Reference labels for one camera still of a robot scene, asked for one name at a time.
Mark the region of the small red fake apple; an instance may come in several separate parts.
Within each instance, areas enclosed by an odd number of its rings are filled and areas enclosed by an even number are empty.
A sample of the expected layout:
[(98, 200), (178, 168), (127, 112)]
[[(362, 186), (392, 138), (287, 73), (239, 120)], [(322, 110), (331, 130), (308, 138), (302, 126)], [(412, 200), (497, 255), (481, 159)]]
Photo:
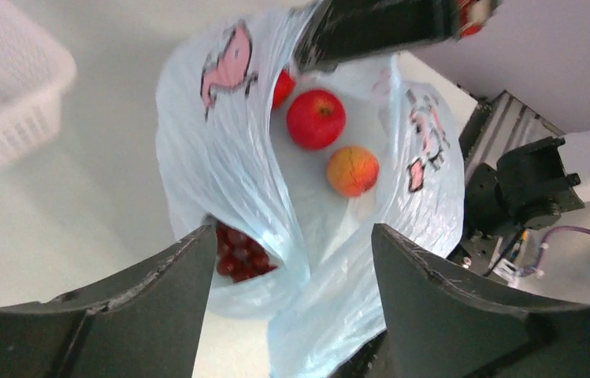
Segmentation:
[(282, 70), (277, 78), (272, 98), (272, 110), (278, 109), (295, 89), (296, 82), (287, 70)]

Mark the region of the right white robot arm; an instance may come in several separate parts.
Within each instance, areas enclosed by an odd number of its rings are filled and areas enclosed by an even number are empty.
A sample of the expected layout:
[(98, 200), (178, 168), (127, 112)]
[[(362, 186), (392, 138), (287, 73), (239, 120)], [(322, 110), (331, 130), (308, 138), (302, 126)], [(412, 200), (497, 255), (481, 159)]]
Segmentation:
[[(323, 1), (316, 6), (296, 47), (300, 72), (332, 71), (338, 65), (416, 46), (460, 40), (478, 33), (497, 1)], [(563, 213), (590, 202), (590, 131), (548, 136), (501, 154), (490, 131), (507, 122), (490, 113), (462, 134), (466, 158), (464, 241), (507, 238), (506, 257), (527, 230), (558, 231)]]

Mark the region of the red fake grape bunch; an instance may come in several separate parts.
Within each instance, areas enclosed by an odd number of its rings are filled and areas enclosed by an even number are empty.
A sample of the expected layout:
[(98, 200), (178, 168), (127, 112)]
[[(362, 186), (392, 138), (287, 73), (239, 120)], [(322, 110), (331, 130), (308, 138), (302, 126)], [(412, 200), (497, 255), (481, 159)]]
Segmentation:
[(235, 284), (264, 276), (277, 269), (265, 248), (245, 233), (216, 222), (216, 272)]

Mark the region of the light blue plastic bag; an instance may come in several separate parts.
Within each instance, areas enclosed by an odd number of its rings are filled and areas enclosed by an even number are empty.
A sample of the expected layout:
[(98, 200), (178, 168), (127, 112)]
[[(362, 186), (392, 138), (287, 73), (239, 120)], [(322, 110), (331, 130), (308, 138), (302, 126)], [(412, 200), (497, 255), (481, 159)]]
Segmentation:
[(271, 97), (316, 9), (268, 9), (202, 29), (174, 50), (156, 94), (156, 151), (175, 235), (214, 217), (276, 261), (242, 283), (215, 276), (208, 301), (225, 317), (269, 320), (273, 377), (329, 376), (384, 330), (375, 224), (442, 258), (462, 235), (455, 118), (433, 86), (403, 79), (396, 55), (303, 79), (343, 100), (340, 144), (377, 156), (379, 178), (366, 195), (341, 198), (324, 178), (329, 151), (307, 153), (288, 140)]

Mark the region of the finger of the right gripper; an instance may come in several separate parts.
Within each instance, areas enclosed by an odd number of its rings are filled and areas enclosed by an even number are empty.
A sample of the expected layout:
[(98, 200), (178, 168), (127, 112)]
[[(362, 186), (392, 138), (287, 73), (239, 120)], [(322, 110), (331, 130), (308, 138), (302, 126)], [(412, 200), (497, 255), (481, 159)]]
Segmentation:
[(295, 49), (300, 73), (478, 33), (498, 0), (332, 0), (314, 7)]

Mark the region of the orange fake peach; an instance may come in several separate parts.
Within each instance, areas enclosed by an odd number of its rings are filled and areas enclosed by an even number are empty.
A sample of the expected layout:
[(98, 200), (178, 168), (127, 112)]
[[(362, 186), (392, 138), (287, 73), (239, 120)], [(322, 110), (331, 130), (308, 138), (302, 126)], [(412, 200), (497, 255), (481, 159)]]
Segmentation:
[(326, 178), (344, 198), (356, 198), (374, 187), (380, 173), (377, 157), (362, 146), (344, 146), (328, 160)]

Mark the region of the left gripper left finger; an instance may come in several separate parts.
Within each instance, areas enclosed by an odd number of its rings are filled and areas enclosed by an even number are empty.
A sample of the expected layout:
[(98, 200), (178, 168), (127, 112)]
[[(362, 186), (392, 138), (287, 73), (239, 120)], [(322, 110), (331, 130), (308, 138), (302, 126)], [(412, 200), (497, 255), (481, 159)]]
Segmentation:
[(203, 225), (49, 302), (0, 308), (0, 377), (189, 377), (215, 270)]

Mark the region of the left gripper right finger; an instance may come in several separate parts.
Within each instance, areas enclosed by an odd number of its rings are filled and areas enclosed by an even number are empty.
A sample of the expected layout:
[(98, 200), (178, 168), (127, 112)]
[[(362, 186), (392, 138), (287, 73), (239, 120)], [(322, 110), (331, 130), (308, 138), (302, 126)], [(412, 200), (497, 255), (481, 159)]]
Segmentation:
[(385, 224), (372, 248), (397, 377), (590, 377), (590, 305), (496, 283)]

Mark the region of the large red fake apple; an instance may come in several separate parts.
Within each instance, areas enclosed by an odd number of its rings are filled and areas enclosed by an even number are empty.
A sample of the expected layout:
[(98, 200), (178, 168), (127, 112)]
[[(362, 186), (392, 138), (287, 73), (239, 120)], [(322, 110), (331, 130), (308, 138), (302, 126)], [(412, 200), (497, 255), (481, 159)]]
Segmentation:
[(301, 93), (286, 115), (291, 140), (304, 150), (322, 150), (332, 145), (343, 133), (346, 122), (342, 102), (321, 88)]

